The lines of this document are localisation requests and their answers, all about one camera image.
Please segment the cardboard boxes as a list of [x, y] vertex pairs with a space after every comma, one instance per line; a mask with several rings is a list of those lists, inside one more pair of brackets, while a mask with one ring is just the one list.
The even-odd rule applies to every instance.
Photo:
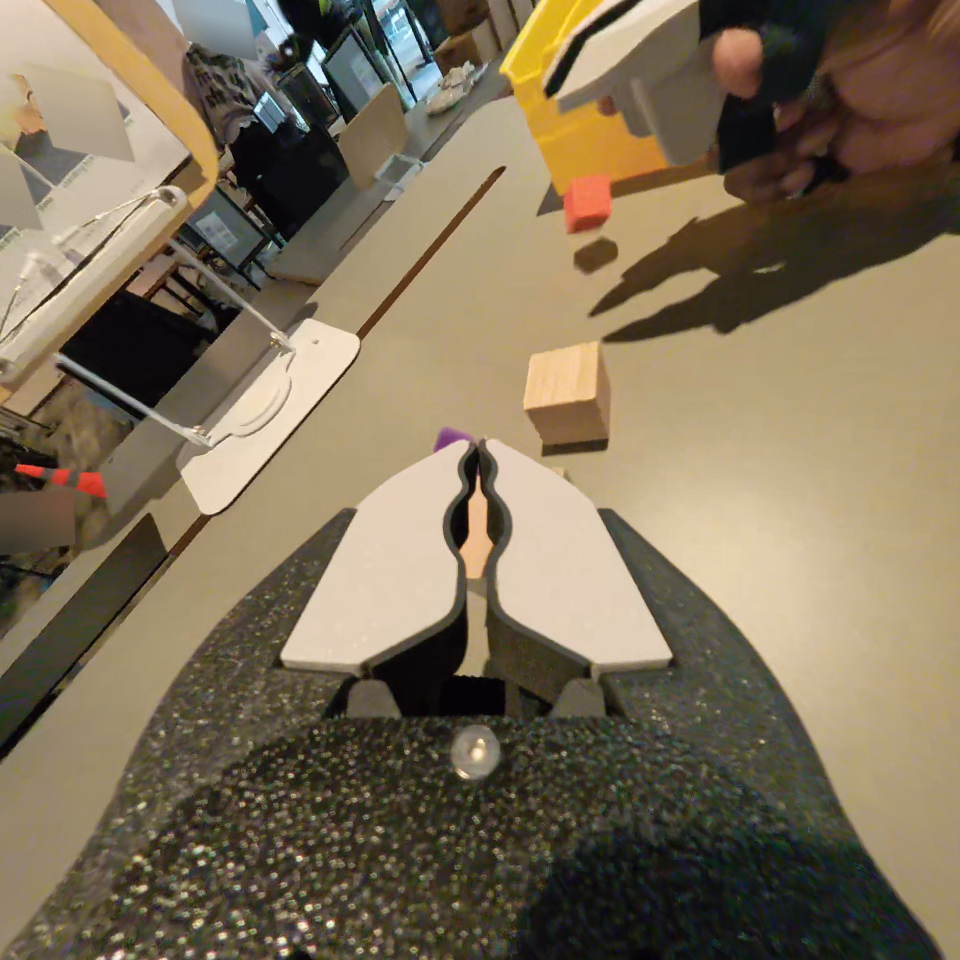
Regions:
[[485, 66], [506, 52], [534, 10], [530, 1], [438, 1], [447, 39], [435, 50], [443, 75], [454, 67]]

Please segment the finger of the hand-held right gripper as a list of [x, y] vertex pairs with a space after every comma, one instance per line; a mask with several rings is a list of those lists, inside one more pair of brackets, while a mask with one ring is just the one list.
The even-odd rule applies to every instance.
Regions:
[[604, 2], [560, 42], [542, 78], [549, 100], [594, 100], [640, 65], [665, 76], [702, 42], [696, 1]]
[[654, 138], [671, 166], [698, 161], [714, 143], [725, 93], [714, 75], [715, 37], [702, 39], [684, 65], [664, 76], [637, 64], [594, 100], [556, 100], [561, 113], [608, 100], [635, 138]]

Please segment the medium wooden cube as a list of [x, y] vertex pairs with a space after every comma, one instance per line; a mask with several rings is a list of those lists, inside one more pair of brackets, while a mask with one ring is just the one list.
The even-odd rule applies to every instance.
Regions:
[[612, 391], [601, 343], [533, 354], [523, 409], [546, 448], [605, 445]]

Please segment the framed sign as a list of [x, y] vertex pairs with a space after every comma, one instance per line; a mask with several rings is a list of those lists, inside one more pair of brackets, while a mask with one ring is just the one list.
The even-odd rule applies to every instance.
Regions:
[[220, 186], [215, 186], [196, 211], [186, 220], [185, 231], [219, 257], [234, 273], [246, 278], [254, 264], [260, 263], [273, 236], [255, 221]]

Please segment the white document stand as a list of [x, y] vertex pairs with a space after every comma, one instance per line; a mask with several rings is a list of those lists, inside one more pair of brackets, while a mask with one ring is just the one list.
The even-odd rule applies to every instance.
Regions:
[[[174, 434], [180, 442], [176, 468], [199, 512], [213, 517], [234, 503], [353, 366], [361, 342], [357, 335], [314, 318], [303, 318], [290, 331], [282, 331], [173, 238], [174, 216], [186, 208], [182, 189], [162, 186], [72, 226], [58, 237], [54, 245], [70, 250], [74, 237], [87, 227], [115, 213], [125, 214], [97, 250], [84, 258], [72, 277], [55, 287], [42, 305], [11, 328], [7, 328], [6, 318], [2, 319], [2, 385], [18, 384], [36, 361], [51, 355], [68, 374]], [[68, 322], [80, 317], [82, 307], [92, 305], [95, 293], [106, 292], [109, 280], [130, 274], [135, 244], [148, 240], [169, 245], [269, 334], [268, 346], [235, 384], [214, 389], [214, 399], [219, 402], [198, 425], [177, 423], [87, 366], [54, 352], [55, 336], [66, 334]]]

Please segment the striped traffic cone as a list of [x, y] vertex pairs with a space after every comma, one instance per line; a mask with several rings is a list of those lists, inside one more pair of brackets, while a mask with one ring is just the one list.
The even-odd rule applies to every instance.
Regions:
[[18, 462], [14, 471], [46, 484], [69, 488], [92, 498], [107, 498], [102, 474], [99, 472], [77, 471], [66, 468], [44, 467]]

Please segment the black table panel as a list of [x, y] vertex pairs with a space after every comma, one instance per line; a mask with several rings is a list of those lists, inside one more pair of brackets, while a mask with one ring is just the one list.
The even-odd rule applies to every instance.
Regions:
[[47, 591], [55, 609], [42, 626], [16, 624], [22, 634], [2, 652], [1, 757], [52, 705], [64, 681], [105, 630], [163, 566], [167, 550], [147, 512], [66, 595], [68, 574]]

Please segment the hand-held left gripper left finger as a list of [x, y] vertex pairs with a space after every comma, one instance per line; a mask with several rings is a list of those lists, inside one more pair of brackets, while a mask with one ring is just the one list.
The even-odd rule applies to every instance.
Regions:
[[459, 439], [358, 505], [279, 658], [300, 671], [438, 686], [467, 649], [460, 546], [478, 469]]

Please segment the black cloth cover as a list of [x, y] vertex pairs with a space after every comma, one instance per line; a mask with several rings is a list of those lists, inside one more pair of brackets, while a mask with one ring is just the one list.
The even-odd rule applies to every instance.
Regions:
[[192, 320], [122, 290], [60, 353], [138, 402], [156, 407], [213, 339]]

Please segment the large wooden cube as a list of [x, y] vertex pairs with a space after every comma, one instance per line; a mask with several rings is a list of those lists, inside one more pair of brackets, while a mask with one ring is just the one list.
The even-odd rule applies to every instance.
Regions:
[[525, 587], [542, 587], [556, 576], [556, 556], [570, 548], [576, 522], [588, 530], [598, 517], [589, 498], [558, 469], [516, 451], [468, 446], [458, 470], [463, 489], [449, 520], [464, 507], [466, 532], [460, 547], [468, 581], [490, 581], [510, 601]]

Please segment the large yellow bin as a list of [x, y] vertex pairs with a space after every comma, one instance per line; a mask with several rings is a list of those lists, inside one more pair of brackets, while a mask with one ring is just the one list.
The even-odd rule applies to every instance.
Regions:
[[604, 2], [537, 2], [501, 68], [559, 195], [579, 177], [604, 175], [613, 184], [649, 189], [701, 176], [707, 153], [685, 166], [666, 162], [653, 137], [637, 138], [609, 100], [562, 113], [546, 98], [543, 78], [561, 42]]

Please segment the plywood panel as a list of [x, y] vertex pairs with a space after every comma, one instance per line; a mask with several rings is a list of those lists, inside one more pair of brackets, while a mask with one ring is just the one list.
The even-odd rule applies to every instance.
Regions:
[[405, 153], [410, 131], [401, 96], [384, 85], [340, 132], [337, 144], [354, 186], [371, 189], [377, 174], [391, 158]]

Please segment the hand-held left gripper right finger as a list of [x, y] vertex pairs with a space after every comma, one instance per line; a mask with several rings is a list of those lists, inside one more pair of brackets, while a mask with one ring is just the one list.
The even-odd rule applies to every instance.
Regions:
[[478, 455], [496, 673], [558, 698], [572, 680], [668, 667], [672, 651], [594, 502], [501, 440], [483, 440]]

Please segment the small clear box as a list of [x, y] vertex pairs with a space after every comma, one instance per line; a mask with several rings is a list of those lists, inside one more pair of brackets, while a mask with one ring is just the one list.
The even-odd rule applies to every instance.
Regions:
[[374, 174], [374, 183], [383, 191], [382, 202], [393, 203], [399, 199], [426, 166], [426, 162], [406, 153], [389, 155]]

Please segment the red cube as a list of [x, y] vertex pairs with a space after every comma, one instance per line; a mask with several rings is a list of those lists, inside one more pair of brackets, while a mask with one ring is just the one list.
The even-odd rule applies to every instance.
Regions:
[[574, 178], [563, 195], [563, 219], [567, 234], [600, 229], [613, 210], [613, 187], [604, 174]]

